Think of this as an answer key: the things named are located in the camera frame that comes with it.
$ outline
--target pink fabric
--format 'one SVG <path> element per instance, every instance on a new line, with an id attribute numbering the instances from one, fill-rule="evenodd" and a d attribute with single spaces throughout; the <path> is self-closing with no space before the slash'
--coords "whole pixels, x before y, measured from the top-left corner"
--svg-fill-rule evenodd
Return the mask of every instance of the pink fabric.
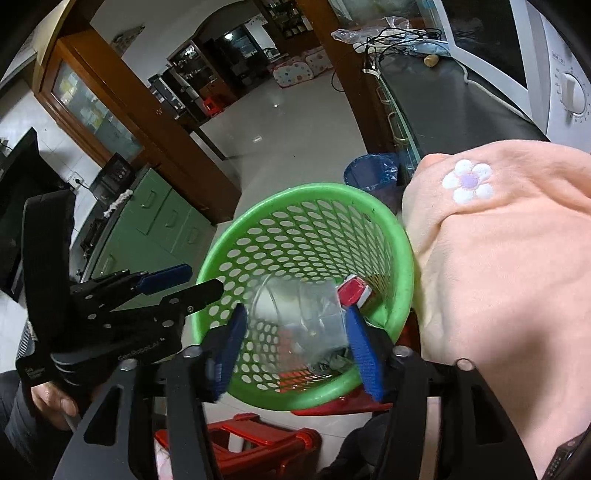
<path id="1" fill-rule="evenodd" d="M 423 356 L 470 358 L 540 478 L 591 421 L 591 155 L 495 142 L 428 155 L 404 193 Z"/>

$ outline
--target human hand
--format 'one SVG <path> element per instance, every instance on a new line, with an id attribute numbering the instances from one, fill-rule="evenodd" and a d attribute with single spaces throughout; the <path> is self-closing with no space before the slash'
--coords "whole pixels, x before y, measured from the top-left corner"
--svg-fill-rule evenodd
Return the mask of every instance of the human hand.
<path id="1" fill-rule="evenodd" d="M 71 397 L 62 392 L 52 382 L 47 382 L 31 388 L 33 403 L 55 428 L 70 430 L 63 414 L 75 417 L 78 415 L 78 406 Z"/>

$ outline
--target wall decoration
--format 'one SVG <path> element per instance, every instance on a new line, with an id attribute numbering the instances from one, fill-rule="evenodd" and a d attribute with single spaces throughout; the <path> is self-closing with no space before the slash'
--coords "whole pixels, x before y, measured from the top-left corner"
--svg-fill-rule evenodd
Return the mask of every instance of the wall decoration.
<path id="1" fill-rule="evenodd" d="M 129 46 L 138 38 L 138 35 L 143 32 L 144 28 L 146 28 L 144 25 L 140 25 L 139 27 L 130 28 L 114 36 L 111 41 L 111 47 L 117 52 L 119 57 L 123 56 Z"/>

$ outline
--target glass cabinet door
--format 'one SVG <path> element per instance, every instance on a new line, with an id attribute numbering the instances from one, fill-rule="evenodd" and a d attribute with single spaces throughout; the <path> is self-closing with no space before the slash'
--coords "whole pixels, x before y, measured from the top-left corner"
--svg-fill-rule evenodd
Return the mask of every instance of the glass cabinet door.
<path id="1" fill-rule="evenodd" d="M 142 145 L 65 62 L 61 63 L 53 95 L 111 153 L 131 161 Z"/>

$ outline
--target green cabinet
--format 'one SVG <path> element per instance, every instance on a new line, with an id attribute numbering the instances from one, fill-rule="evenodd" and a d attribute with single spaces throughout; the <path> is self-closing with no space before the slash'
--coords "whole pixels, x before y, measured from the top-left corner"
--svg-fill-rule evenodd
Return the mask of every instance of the green cabinet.
<path id="1" fill-rule="evenodd" d="M 149 170 L 124 206 L 102 248 L 91 277 L 115 271 L 154 272 L 186 263 L 197 278 L 215 228 L 154 171 Z M 187 284 L 146 297 L 123 308 L 157 304 Z"/>
<path id="2" fill-rule="evenodd" d="M 171 252 L 190 210 L 193 210 L 191 206 L 172 190 L 158 212 L 148 236 L 167 252 Z M 205 220 L 197 210 L 193 211 Z"/>
<path id="3" fill-rule="evenodd" d="M 121 219 L 147 234 L 171 190 L 171 186 L 160 175 L 149 170 L 125 205 Z"/>
<path id="4" fill-rule="evenodd" d="M 215 230 L 197 210 L 191 210 L 181 228 L 172 253 L 189 265 L 201 264 L 209 249 Z"/>

